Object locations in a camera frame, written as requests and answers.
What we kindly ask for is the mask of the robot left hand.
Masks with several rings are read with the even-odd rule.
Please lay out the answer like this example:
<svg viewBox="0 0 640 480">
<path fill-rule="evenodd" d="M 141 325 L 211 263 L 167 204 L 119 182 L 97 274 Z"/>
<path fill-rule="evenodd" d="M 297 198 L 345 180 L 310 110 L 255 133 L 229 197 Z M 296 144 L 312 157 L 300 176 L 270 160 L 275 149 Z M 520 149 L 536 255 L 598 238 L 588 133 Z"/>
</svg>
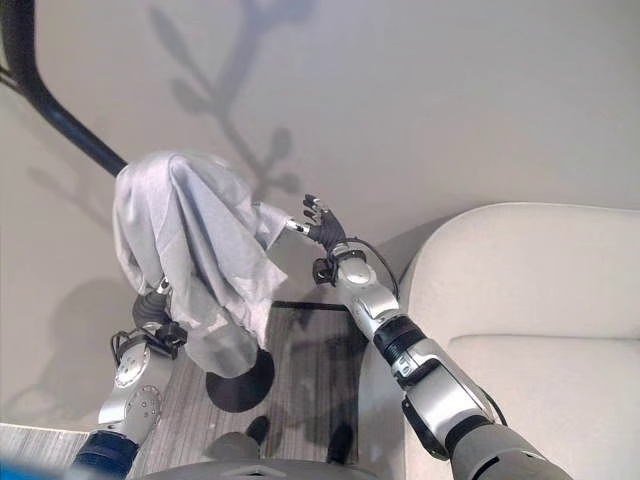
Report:
<svg viewBox="0 0 640 480">
<path fill-rule="evenodd" d="M 171 321 L 168 313 L 169 293 L 171 287 L 166 278 L 145 295 L 138 295 L 133 307 L 132 317 L 138 328 L 160 328 Z"/>
</svg>

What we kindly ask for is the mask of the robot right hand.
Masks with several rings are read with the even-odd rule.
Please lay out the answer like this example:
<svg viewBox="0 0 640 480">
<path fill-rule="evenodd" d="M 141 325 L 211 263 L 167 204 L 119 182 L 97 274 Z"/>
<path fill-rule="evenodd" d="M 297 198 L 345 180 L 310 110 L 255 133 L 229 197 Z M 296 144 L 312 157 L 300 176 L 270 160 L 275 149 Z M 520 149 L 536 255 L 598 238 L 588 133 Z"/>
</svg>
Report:
<svg viewBox="0 0 640 480">
<path fill-rule="evenodd" d="M 346 241 L 346 233 L 341 222 L 321 199 L 306 194 L 302 204 L 303 214 L 308 222 L 301 223 L 295 218 L 289 218 L 285 223 L 287 230 L 309 238 L 327 252 L 332 251 L 337 244 Z"/>
</svg>

